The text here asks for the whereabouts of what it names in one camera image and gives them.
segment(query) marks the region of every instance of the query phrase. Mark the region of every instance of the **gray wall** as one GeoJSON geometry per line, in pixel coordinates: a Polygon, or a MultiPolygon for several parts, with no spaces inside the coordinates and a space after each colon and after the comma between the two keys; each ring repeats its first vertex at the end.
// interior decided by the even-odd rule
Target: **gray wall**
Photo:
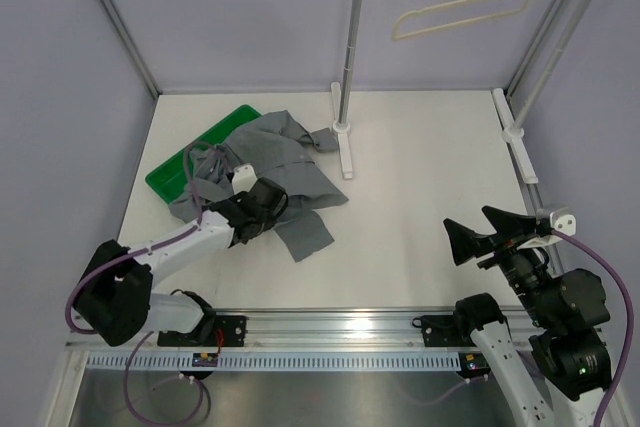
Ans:
{"type": "MultiPolygon", "coordinates": [[[[525,141],[545,201],[566,203],[578,218],[576,237],[602,254],[640,299],[640,9],[638,0],[594,0],[525,124],[525,141]]],[[[625,328],[621,296],[588,257],[568,246],[570,267],[602,275],[608,325],[617,360],[625,328]]],[[[636,400],[640,376],[636,341],[625,374],[636,400]]],[[[632,404],[640,418],[637,403],[632,404]]]]}
{"type": "MultiPolygon", "coordinates": [[[[350,1],[116,0],[162,89],[189,92],[328,90],[342,72],[350,1]]],[[[355,88],[504,85],[549,2],[531,0],[521,15],[465,29],[390,40],[401,14],[447,1],[364,0],[355,88]]]]}
{"type": "Polygon", "coordinates": [[[0,0],[0,412],[37,425],[65,295],[114,236],[153,104],[96,0],[0,0]]]}

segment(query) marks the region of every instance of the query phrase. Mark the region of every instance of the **clothes hanger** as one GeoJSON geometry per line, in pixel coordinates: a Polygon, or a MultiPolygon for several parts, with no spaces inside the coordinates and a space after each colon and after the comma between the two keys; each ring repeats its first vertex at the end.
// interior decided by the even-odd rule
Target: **clothes hanger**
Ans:
{"type": "Polygon", "coordinates": [[[399,34],[398,33],[398,30],[400,29],[400,26],[407,19],[412,19],[412,18],[416,18],[416,17],[422,17],[422,16],[427,15],[427,14],[432,14],[432,13],[435,13],[435,12],[441,12],[443,10],[450,10],[450,9],[455,8],[455,7],[461,7],[463,5],[479,4],[479,3],[487,2],[487,1],[489,1],[489,0],[454,0],[452,2],[445,2],[443,4],[432,5],[431,7],[425,7],[424,9],[420,9],[420,10],[410,10],[409,12],[406,12],[406,13],[402,14],[398,18],[398,20],[396,20],[395,24],[393,24],[393,29],[391,30],[391,40],[411,39],[411,38],[417,37],[419,35],[433,34],[434,32],[441,32],[443,30],[448,30],[448,29],[455,28],[455,27],[462,27],[464,25],[471,25],[471,24],[475,24],[477,22],[482,22],[482,21],[485,21],[485,20],[499,19],[501,17],[507,17],[507,16],[510,16],[510,15],[516,15],[516,14],[519,14],[520,12],[522,12],[524,9],[526,9],[527,5],[529,5],[529,0],[524,0],[522,5],[520,7],[518,7],[517,9],[507,10],[505,12],[496,12],[494,14],[481,15],[479,17],[473,17],[471,19],[458,20],[456,22],[450,22],[448,24],[436,25],[434,27],[427,27],[426,29],[415,30],[413,32],[407,32],[405,34],[399,34]]]}

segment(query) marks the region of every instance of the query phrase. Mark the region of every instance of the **robotic arm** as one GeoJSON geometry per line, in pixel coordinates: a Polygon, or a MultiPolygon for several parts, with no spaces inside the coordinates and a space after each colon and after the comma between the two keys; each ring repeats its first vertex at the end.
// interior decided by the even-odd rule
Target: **robotic arm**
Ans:
{"type": "Polygon", "coordinates": [[[236,194],[209,205],[201,219],[141,245],[123,247],[110,240],[98,247],[81,282],[107,262],[130,255],[89,281],[73,303],[107,344],[115,347],[139,332],[159,331],[170,332],[183,344],[212,345],[216,313],[209,304],[193,292],[167,295],[152,291],[194,260],[246,244],[275,225],[287,207],[287,194],[265,178],[253,176],[247,182],[253,169],[239,169],[244,170],[234,176],[236,194]]]}
{"type": "Polygon", "coordinates": [[[534,249],[554,243],[559,230],[575,233],[575,218],[566,208],[544,210],[536,217],[482,209],[496,229],[481,235],[451,219],[444,221],[456,265],[488,258],[478,267],[498,266],[536,327],[534,360],[553,400],[553,413],[541,398],[513,344],[505,317],[489,294],[456,303],[454,323],[463,338],[480,348],[493,370],[518,426],[590,426],[611,384],[611,361],[594,327],[610,319],[598,276],[576,269],[558,277],[547,271],[534,249]]]}

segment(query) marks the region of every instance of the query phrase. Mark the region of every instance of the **crumpled fabric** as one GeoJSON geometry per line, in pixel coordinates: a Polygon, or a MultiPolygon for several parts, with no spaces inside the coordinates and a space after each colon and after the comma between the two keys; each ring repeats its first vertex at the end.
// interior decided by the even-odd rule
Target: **crumpled fabric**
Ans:
{"type": "MultiPolygon", "coordinates": [[[[299,262],[334,241],[314,210],[349,200],[320,171],[305,145],[318,152],[338,150],[329,129],[309,132],[287,111],[263,115],[236,128],[215,151],[191,151],[195,188],[205,205],[229,198],[233,187],[227,169],[251,164],[258,178],[276,182],[289,196],[289,205],[274,230],[299,262]]],[[[169,211],[185,222],[197,217],[188,184],[169,204],[169,211]]]]}

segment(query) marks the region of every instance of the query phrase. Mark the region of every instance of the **perforated metal strip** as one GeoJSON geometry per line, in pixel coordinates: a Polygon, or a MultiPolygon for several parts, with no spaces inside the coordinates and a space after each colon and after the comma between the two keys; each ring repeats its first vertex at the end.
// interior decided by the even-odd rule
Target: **perforated metal strip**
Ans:
{"type": "MultiPolygon", "coordinates": [[[[89,354],[88,369],[124,370],[129,352],[98,351],[89,354]]],[[[222,372],[442,372],[460,370],[455,352],[223,352],[217,367],[193,364],[193,352],[140,352],[131,370],[184,369],[222,372]]]]}

